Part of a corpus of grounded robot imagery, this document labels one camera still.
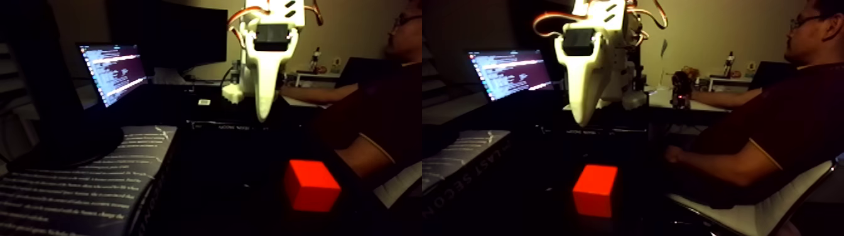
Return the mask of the person's left hand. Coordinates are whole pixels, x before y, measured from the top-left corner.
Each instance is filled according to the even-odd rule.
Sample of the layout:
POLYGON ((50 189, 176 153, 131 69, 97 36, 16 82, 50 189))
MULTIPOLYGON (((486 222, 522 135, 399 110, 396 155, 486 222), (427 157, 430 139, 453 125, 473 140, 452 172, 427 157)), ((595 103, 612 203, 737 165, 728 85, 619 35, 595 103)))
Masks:
POLYGON ((681 147, 675 146, 667 146, 663 157, 667 160, 670 164, 679 164, 684 160, 684 156, 686 155, 685 150, 682 150, 681 147))

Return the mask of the person's right hand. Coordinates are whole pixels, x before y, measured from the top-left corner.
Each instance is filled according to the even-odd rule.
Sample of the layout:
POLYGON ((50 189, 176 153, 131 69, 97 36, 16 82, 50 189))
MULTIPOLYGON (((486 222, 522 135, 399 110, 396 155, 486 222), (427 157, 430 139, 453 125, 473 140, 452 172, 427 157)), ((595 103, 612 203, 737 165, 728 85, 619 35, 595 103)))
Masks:
POLYGON ((691 109, 691 98, 693 89, 692 88, 677 88, 674 90, 674 97, 672 101, 672 105, 674 106, 675 110, 690 110, 691 109))

